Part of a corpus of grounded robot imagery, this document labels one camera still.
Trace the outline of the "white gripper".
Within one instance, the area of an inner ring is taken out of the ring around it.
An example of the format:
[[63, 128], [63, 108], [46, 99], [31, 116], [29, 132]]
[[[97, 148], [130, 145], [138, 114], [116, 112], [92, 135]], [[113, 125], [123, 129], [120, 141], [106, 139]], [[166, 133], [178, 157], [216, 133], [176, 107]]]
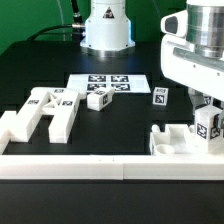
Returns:
[[162, 18], [161, 69], [185, 85], [192, 113], [203, 93], [221, 101], [216, 127], [224, 130], [224, 9], [186, 9]]

